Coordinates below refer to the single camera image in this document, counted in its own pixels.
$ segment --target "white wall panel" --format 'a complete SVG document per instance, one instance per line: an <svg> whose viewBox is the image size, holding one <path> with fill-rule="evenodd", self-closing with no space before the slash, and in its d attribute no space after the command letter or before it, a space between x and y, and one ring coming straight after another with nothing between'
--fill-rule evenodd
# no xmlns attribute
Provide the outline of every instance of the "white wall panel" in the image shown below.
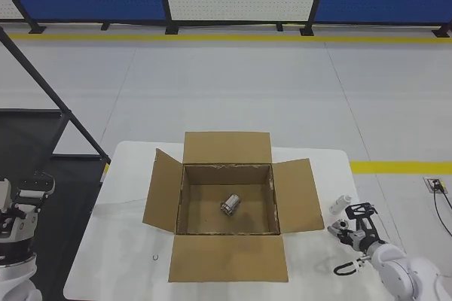
<svg viewBox="0 0 452 301"><path fill-rule="evenodd" d="M23 19L11 0L0 0L0 19Z"/></svg>
<svg viewBox="0 0 452 301"><path fill-rule="evenodd" d="M173 20L306 21L313 0L169 0Z"/></svg>

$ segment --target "metal can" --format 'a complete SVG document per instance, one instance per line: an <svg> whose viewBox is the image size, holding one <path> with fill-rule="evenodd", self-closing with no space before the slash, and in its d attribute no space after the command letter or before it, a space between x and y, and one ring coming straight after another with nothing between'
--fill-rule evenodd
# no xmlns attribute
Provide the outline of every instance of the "metal can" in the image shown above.
<svg viewBox="0 0 452 301"><path fill-rule="evenodd" d="M221 211L223 211L227 216L231 216L234 214L240 203L241 200L239 196L231 194L226 202L221 202Z"/></svg>

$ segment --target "yellow floor line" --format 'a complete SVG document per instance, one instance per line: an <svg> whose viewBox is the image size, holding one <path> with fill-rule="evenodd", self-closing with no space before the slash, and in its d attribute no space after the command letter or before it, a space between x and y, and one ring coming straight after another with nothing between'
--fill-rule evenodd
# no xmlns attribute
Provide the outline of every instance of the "yellow floor line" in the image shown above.
<svg viewBox="0 0 452 301"><path fill-rule="evenodd" d="M10 34L14 40L40 41L248 41L248 42L334 42L334 43L395 43L395 44L452 44L452 38L359 37L300 35L76 35L76 34Z"/></svg>
<svg viewBox="0 0 452 301"><path fill-rule="evenodd" d="M452 175L452 162L351 161L354 174Z"/></svg>

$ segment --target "box flap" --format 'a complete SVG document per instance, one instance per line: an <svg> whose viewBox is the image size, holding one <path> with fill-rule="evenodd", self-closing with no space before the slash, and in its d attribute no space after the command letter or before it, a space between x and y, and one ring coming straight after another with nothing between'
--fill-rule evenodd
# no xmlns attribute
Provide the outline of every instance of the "box flap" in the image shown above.
<svg viewBox="0 0 452 301"><path fill-rule="evenodd" d="M175 236L169 282L288 282L281 236Z"/></svg>
<svg viewBox="0 0 452 301"><path fill-rule="evenodd" d="M273 164L281 233L325 229L310 160Z"/></svg>
<svg viewBox="0 0 452 301"><path fill-rule="evenodd" d="M181 179L182 164L156 149L143 223L174 233Z"/></svg>
<svg viewBox="0 0 452 301"><path fill-rule="evenodd" d="M271 163L267 132L186 132L184 164Z"/></svg>

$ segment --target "blue wall panel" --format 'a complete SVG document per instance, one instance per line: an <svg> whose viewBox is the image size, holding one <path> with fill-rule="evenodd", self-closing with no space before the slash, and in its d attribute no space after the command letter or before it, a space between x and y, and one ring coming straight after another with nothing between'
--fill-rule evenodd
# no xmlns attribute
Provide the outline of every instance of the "blue wall panel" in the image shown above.
<svg viewBox="0 0 452 301"><path fill-rule="evenodd" d="M446 23L452 0L319 0L315 21Z"/></svg>
<svg viewBox="0 0 452 301"><path fill-rule="evenodd" d="M164 20L161 0L21 0L33 19Z"/></svg>

